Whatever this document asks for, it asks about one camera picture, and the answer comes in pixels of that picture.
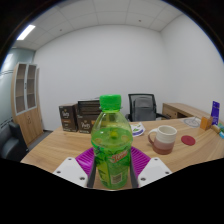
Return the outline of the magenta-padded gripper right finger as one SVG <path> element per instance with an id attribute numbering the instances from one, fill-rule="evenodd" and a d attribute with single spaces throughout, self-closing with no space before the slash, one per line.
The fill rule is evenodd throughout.
<path id="1" fill-rule="evenodd" d="M 133 188 L 146 186 L 170 175 L 172 171 L 158 158 L 150 158 L 141 150 L 131 148 L 130 177 Z"/>

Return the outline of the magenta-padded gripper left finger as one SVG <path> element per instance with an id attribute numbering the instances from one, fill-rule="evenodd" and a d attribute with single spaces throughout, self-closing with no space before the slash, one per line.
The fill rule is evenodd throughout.
<path id="1" fill-rule="evenodd" d="M 96 164 L 92 148 L 76 158 L 67 157 L 53 172 L 65 180 L 84 188 L 92 188 L 95 182 Z"/>

